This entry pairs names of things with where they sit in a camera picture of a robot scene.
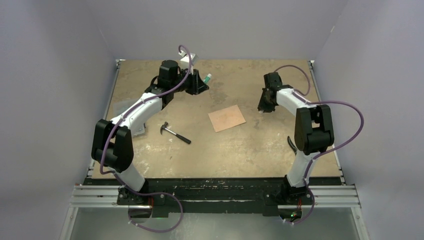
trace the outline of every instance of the wooden table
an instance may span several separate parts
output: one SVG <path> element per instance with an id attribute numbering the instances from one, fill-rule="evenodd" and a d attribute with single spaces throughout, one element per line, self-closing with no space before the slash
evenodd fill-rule
<path id="1" fill-rule="evenodd" d="M 293 139 L 295 117 L 281 106 L 259 114 L 257 107 L 264 87 L 264 74 L 282 65 L 296 65 L 310 76 L 306 60 L 199 60 L 195 65 L 204 78 L 211 73 L 210 89 L 200 95 L 176 93 L 173 101 L 146 123 L 146 133 L 133 138 L 133 164 L 147 178 L 283 177 L 295 154 L 287 143 Z M 114 117 L 116 103 L 138 99 L 159 73 L 160 60 L 122 62 L 107 119 Z M 279 74 L 285 84 L 306 91 L 303 74 L 292 67 Z M 312 82 L 307 97 L 317 101 Z M 246 123 L 215 132 L 208 113 L 238 105 Z M 184 143 L 168 132 L 160 134 L 164 122 L 192 141 Z M 93 178 L 101 176 L 96 162 Z M 321 157 L 312 176 L 340 176 L 335 155 Z"/>

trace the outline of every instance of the cardboard piece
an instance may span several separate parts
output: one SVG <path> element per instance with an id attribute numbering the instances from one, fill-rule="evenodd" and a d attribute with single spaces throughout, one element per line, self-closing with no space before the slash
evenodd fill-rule
<path id="1" fill-rule="evenodd" d="M 238 105 L 214 111 L 208 115 L 216 133 L 246 122 Z"/>

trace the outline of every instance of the white wall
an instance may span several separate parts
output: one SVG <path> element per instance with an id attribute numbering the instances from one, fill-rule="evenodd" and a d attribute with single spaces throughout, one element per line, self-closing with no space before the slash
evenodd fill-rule
<path id="1" fill-rule="evenodd" d="M 87 0 L 117 59 L 315 59 L 347 0 Z"/>
<path id="2" fill-rule="evenodd" d="M 0 26 L 0 239 L 58 239 L 115 61 L 84 0 L 1 0 Z"/>
<path id="3" fill-rule="evenodd" d="M 422 0 L 350 0 L 314 64 L 322 98 L 364 114 L 338 155 L 374 240 L 424 238 L 423 12 Z M 340 144 L 359 118 L 332 112 Z"/>

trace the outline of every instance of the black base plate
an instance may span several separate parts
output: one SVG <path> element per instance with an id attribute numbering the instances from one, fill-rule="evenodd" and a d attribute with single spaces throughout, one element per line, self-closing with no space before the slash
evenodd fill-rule
<path id="1" fill-rule="evenodd" d="M 281 190 L 283 177 L 260 178 L 147 178 L 148 193 L 166 192 L 181 201 L 185 213 L 262 214 L 279 216 L 273 196 Z M 311 186 L 340 186 L 340 177 L 311 177 Z M 119 186 L 116 179 L 86 178 L 87 186 Z M 177 202 L 169 196 L 154 197 L 153 218 L 165 218 L 169 213 L 179 213 Z M 304 205 L 311 200 L 302 197 Z M 128 194 L 118 197 L 118 205 L 147 205 L 147 197 Z"/>

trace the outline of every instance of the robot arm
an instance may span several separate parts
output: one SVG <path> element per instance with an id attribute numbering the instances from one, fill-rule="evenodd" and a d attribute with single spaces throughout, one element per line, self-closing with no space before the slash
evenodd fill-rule
<path id="1" fill-rule="evenodd" d="M 284 177 L 281 194 L 285 200 L 296 198 L 306 193 L 305 182 L 309 182 L 315 165 L 313 162 L 307 172 L 309 162 L 334 143 L 330 107 L 306 104 L 306 99 L 293 95 L 293 87 L 283 84 L 277 72 L 264 75 L 264 81 L 265 88 L 262 89 L 258 110 L 271 113 L 275 111 L 275 106 L 283 106 L 295 115 L 294 142 L 298 151 L 293 166 Z"/>
<path id="2" fill-rule="evenodd" d="M 181 59 L 183 67 L 186 59 L 188 59 L 187 56 L 183 56 Z M 187 79 L 175 91 L 144 102 L 147 98 L 165 93 L 176 87 L 188 71 L 190 73 Z M 174 98 L 174 93 L 185 91 L 190 95 L 198 95 L 209 89 L 200 78 L 197 69 L 181 69 L 178 63 L 173 60 L 163 61 L 159 68 L 159 75 L 154 79 L 157 79 L 157 83 L 152 82 L 144 91 L 141 98 L 129 109 L 121 115 L 112 118 L 110 121 L 101 119 L 97 122 L 91 149 L 91 157 L 100 163 L 106 141 L 112 128 L 130 111 L 131 113 L 116 128 L 113 134 L 114 142 L 108 143 L 104 166 L 111 169 L 126 185 L 137 192 L 142 190 L 143 186 L 147 186 L 147 184 L 145 184 L 145 178 L 132 164 L 134 157 L 132 137 L 144 132 L 146 121 L 165 108 Z"/>

